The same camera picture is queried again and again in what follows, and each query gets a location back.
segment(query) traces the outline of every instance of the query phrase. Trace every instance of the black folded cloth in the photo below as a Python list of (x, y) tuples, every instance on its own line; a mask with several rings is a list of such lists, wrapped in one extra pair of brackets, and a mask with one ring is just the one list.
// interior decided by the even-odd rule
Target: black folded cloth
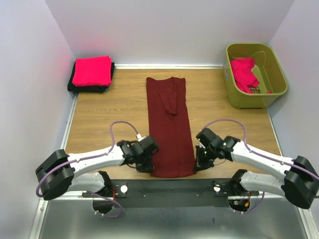
[[(111, 80), (113, 78), (115, 70), (115, 63), (112, 62), (111, 65)], [(75, 86), (72, 81), (75, 74), (75, 63), (73, 65), (72, 74), (68, 83), (68, 91), (74, 92), (74, 93), (80, 93), (80, 92), (90, 92), (90, 93), (103, 93), (109, 90), (110, 86)]]

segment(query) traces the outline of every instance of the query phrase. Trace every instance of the white trim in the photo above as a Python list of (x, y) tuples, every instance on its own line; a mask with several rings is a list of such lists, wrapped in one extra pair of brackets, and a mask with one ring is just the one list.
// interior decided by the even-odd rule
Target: white trim
[[(66, 128), (65, 128), (63, 139), (62, 139), (62, 142), (61, 142), (61, 148), (64, 148), (64, 149), (65, 149), (66, 143), (68, 141), (70, 128), (71, 128), (71, 125), (72, 125), (72, 120), (73, 120), (73, 116), (74, 116), (74, 112), (75, 112), (75, 107), (76, 107), (77, 101), (78, 101), (78, 94), (75, 94), (74, 97), (73, 97), (71, 111), (70, 111), (70, 114), (69, 114), (68, 121), (66, 123)], [(31, 233), (30, 233), (29, 239), (38, 239), (39, 238), (47, 205), (48, 205), (48, 201), (43, 200), (42, 198), (40, 198), (39, 203), (38, 203), (38, 207), (36, 209), (35, 217), (34, 217), (34, 220), (33, 220), (33, 225), (32, 225), (32, 229), (31, 229)]]
[[(273, 128), (273, 132), (275, 135), (275, 139), (276, 139), (276, 142), (278, 145), (280, 155), (283, 156), (283, 153), (281, 151), (281, 148), (280, 148), (280, 145), (278, 142), (277, 134), (276, 134), (276, 131), (275, 131), (275, 128), (273, 125), (273, 120), (270, 117), (268, 108), (267, 108), (267, 111), (268, 111), (268, 117), (270, 120), (271, 127)], [(304, 228), (305, 228), (308, 239), (318, 239), (319, 238), (319, 231), (318, 231), (316, 222), (314, 220), (314, 216), (311, 212), (311, 209), (305, 210), (305, 209), (298, 208), (298, 210), (299, 210), (299, 214), (301, 216), (301, 220), (304, 224)]]
[(116, 69), (220, 69), (222, 64), (115, 64)]

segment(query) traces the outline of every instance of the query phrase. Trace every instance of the stack of folded clothes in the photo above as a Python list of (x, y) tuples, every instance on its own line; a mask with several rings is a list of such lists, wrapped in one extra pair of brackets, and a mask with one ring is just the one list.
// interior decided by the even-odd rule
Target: stack of folded clothes
[(108, 56), (76, 59), (68, 83), (68, 91), (75, 93), (103, 93), (112, 83), (115, 64)]

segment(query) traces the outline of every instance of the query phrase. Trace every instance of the white baseboard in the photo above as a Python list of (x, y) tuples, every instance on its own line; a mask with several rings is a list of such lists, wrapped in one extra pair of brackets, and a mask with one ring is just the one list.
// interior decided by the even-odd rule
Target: white baseboard
[(116, 69), (220, 69), (222, 64), (115, 64)]

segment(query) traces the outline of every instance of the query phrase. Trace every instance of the bin rim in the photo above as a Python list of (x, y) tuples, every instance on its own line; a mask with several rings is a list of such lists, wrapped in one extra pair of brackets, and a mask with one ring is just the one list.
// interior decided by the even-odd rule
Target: bin rim
[[(243, 44), (245, 44), (245, 45), (246, 45), (246, 44), (247, 44), (247, 45), (263, 45), (263, 46), (266, 46), (267, 48), (269, 48), (269, 49), (272, 51), (272, 53), (273, 53), (274, 56), (275, 56), (275, 60), (276, 60), (276, 62), (277, 62), (277, 64), (278, 64), (278, 66), (279, 66), (280, 72), (281, 72), (281, 74), (283, 75), (284, 81), (285, 81), (285, 83), (286, 83), (286, 87), (285, 87), (285, 89), (284, 89), (282, 92), (280, 92), (280, 93), (271, 93), (271, 94), (267, 94), (267, 93), (263, 93), (263, 94), (262, 94), (262, 93), (259, 93), (259, 94), (250, 94), (250, 93), (243, 92), (242, 90), (240, 90), (240, 89), (237, 87), (236, 82), (235, 82), (235, 77), (234, 77), (234, 75), (233, 75), (233, 70), (232, 70), (232, 68), (231, 68), (230, 60), (229, 60), (229, 57), (228, 57), (228, 48), (229, 48), (230, 46), (232, 46), (232, 45), (238, 45), (238, 44), (241, 44), (241, 45), (243, 45)], [(254, 97), (281, 96), (281, 95), (283, 95), (284, 93), (286, 93), (286, 91), (287, 91), (287, 89), (288, 89), (288, 84), (287, 84), (285, 75), (284, 75), (284, 73), (283, 73), (283, 70), (281, 69), (281, 66), (280, 66), (280, 64), (279, 64), (279, 62), (278, 62), (278, 59), (277, 59), (277, 57), (276, 57), (274, 51), (272, 50), (272, 48), (271, 48), (270, 46), (268, 46), (268, 45), (266, 45), (266, 44), (263, 44), (263, 43), (258, 43), (258, 42), (251, 42), (251, 43), (248, 43), (248, 42), (245, 42), (245, 43), (237, 42), (237, 43), (232, 43), (232, 44), (229, 44), (229, 45), (226, 47), (226, 58), (227, 58), (227, 62), (228, 62), (228, 64), (229, 64), (229, 68), (230, 68), (230, 75), (232, 76), (232, 77), (231, 77), (231, 80), (233, 81), (233, 83), (234, 83), (234, 85), (235, 85), (235, 88), (239, 91), (239, 93), (241, 93), (241, 94), (243, 94), (243, 95), (245, 95), (245, 96), (254, 96)]]

